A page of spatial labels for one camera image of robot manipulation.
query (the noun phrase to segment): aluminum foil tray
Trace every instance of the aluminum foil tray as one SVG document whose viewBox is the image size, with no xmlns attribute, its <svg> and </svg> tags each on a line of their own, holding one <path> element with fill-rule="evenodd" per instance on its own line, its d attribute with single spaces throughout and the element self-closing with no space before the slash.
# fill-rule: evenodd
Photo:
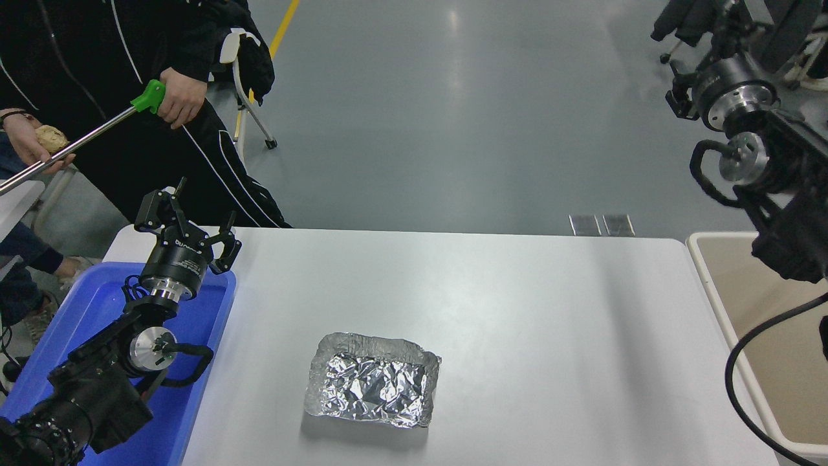
<svg viewBox="0 0 828 466">
<path fill-rule="evenodd" d="M 310 363 L 305 411 L 347 420 L 427 427 L 440 357 L 407 340 L 331 333 Z"/>
</svg>

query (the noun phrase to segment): wrist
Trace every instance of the wrist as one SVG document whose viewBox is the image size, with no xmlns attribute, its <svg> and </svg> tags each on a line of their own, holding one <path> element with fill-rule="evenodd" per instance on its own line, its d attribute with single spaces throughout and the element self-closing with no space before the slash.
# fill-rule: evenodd
<svg viewBox="0 0 828 466">
<path fill-rule="evenodd" d="M 0 124 L 2 124 L 2 126 L 4 128 L 6 128 L 6 120 L 7 119 L 17 119 L 17 118 L 26 119 L 26 120 L 34 119 L 34 117 L 31 116 L 30 114 L 28 114 L 28 112 L 24 109 L 3 109 L 3 110 L 0 110 Z"/>
</svg>

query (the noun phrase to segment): hand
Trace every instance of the hand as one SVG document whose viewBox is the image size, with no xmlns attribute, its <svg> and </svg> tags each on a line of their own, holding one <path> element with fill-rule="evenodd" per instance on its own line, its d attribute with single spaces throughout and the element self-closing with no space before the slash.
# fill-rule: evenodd
<svg viewBox="0 0 828 466">
<path fill-rule="evenodd" d="M 26 165 L 32 165 L 37 162 L 48 163 L 51 159 L 49 151 L 37 142 L 35 128 L 41 126 L 42 123 L 37 121 L 37 119 L 33 118 L 29 120 L 25 115 L 21 114 L 11 115 L 3 120 L 3 129 L 6 130 L 14 152 L 17 153 L 17 156 Z M 62 170 L 68 167 L 73 160 L 75 160 L 75 155 L 71 153 L 63 160 L 49 167 L 44 173 L 48 174 Z"/>
<path fill-rule="evenodd" d="M 170 128 L 178 129 L 192 121 L 201 110 L 207 95 L 207 83 L 182 75 L 172 68 L 161 72 L 161 82 L 166 86 L 166 93 L 158 107 L 158 116 L 172 123 Z"/>
</svg>

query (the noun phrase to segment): green handle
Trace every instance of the green handle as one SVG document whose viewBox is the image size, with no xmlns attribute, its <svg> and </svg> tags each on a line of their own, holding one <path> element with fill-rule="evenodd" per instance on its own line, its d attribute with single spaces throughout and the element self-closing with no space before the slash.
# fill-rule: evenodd
<svg viewBox="0 0 828 466">
<path fill-rule="evenodd" d="M 166 87 L 164 83 L 159 80 L 151 80 L 147 83 L 147 88 L 144 90 L 144 93 L 129 103 L 139 112 L 149 109 L 150 113 L 156 114 L 158 112 L 158 105 L 161 105 L 161 102 L 164 100 L 165 92 Z"/>
</svg>

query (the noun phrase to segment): white stripe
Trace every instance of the white stripe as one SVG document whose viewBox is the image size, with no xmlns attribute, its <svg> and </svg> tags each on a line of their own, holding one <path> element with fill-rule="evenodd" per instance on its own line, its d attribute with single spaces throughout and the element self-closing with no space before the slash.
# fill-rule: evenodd
<svg viewBox="0 0 828 466">
<path fill-rule="evenodd" d="M 195 139 L 193 139 L 193 135 L 190 134 L 190 130 L 187 129 L 186 126 L 182 126 L 182 128 L 184 129 L 184 132 L 187 133 L 187 136 L 190 136 L 190 141 L 192 141 L 193 144 L 195 144 L 195 147 L 199 149 L 199 152 L 201 152 L 201 155 L 203 155 L 205 157 L 205 160 L 209 164 L 209 167 L 213 169 L 213 173 L 215 173 L 215 176 L 219 179 L 219 181 L 221 181 L 221 184 L 224 185 L 224 188 L 227 189 L 227 192 L 230 193 L 230 197 L 232 197 L 233 200 L 236 201 L 236 204 L 238 204 L 238 208 L 241 209 L 242 212 L 244 212 L 244 215 L 248 216 L 248 218 L 250 218 L 250 220 L 252 220 L 253 223 L 256 224 L 256 226 L 261 226 L 261 225 L 258 224 L 258 222 L 256 221 L 255 218 L 253 218 L 250 214 L 248 214 L 247 211 L 244 210 L 244 206 L 242 206 L 242 203 L 239 202 L 238 199 L 236 199 L 236 196 L 233 195 L 233 192 L 230 191 L 230 188 L 227 186 L 227 183 L 224 182 L 221 175 L 219 175 L 219 172 L 216 172 L 215 167 L 213 166 L 213 163 L 209 160 L 209 158 L 207 157 L 207 154 L 205 153 L 205 151 L 201 150 L 201 146 L 195 141 Z"/>
<path fill-rule="evenodd" d="M 135 71 L 135 76 L 138 78 L 138 82 L 144 84 L 144 81 L 141 79 L 141 75 L 138 74 L 138 68 L 135 67 L 135 62 L 132 61 L 132 55 L 129 54 L 129 48 L 127 47 L 127 41 L 123 38 L 123 31 L 121 31 L 121 22 L 118 20 L 118 12 L 115 11 L 115 0 L 110 0 L 112 3 L 112 16 L 115 17 L 115 26 L 118 27 L 118 35 L 121 37 L 121 43 L 123 44 L 123 50 L 127 52 L 127 58 L 129 59 L 129 64 L 132 65 L 132 70 Z"/>
<path fill-rule="evenodd" d="M 26 97 L 26 95 L 25 95 L 25 94 L 23 94 L 23 91 L 22 91 L 19 87 L 17 87 L 17 83 L 16 83 L 16 82 L 14 82 L 14 80 L 12 79 L 12 76 L 8 74 L 8 71 L 6 71 L 6 66 L 2 63 L 2 58 L 0 58 L 0 68 L 2 68 L 2 72 L 3 72 L 3 73 L 6 73 L 6 77 L 8 78 L 8 80 L 9 80 L 9 81 L 11 81 L 11 82 L 12 82 L 12 85 L 14 86 L 14 88 L 15 88 L 15 89 L 17 89 L 17 92 L 19 92 L 19 93 L 20 93 L 20 95 L 22 95 L 22 96 L 23 96 L 23 99 L 26 99 L 26 102 L 28 102 L 28 103 L 29 103 L 29 105 L 31 105 L 31 107 L 32 107 L 33 109 L 35 109 L 35 110 L 39 110 L 39 109 L 38 109 L 38 108 L 37 108 L 37 107 L 36 107 L 36 106 L 35 106 L 35 105 L 31 102 L 31 100 L 29 100 L 29 98 L 28 98 L 28 97 Z"/>
<path fill-rule="evenodd" d="M 238 184 L 242 187 L 242 191 L 244 191 L 244 193 L 248 195 L 250 200 L 253 201 L 253 204 L 256 205 L 256 208 L 262 213 L 262 215 L 264 215 L 269 221 L 272 221 L 273 225 L 279 226 L 279 224 L 277 224 L 272 218 L 270 218 L 270 216 L 262 209 L 262 207 L 258 205 L 258 202 L 256 202 L 256 199 L 254 199 L 253 196 L 248 191 L 248 189 L 246 187 L 244 187 L 244 183 L 242 183 L 241 178 L 239 178 L 236 171 L 233 170 L 233 165 L 230 165 L 230 161 L 227 159 L 227 156 L 224 155 L 224 146 L 221 145 L 221 133 L 226 133 L 228 138 L 230 138 L 230 133 L 228 131 L 224 130 L 224 129 L 219 130 L 219 150 L 221 151 L 221 156 L 224 157 L 224 161 L 227 162 L 227 166 L 228 166 L 228 168 L 230 168 L 230 172 L 233 174 L 234 177 L 236 177 L 236 180 L 238 180 Z"/>
</svg>

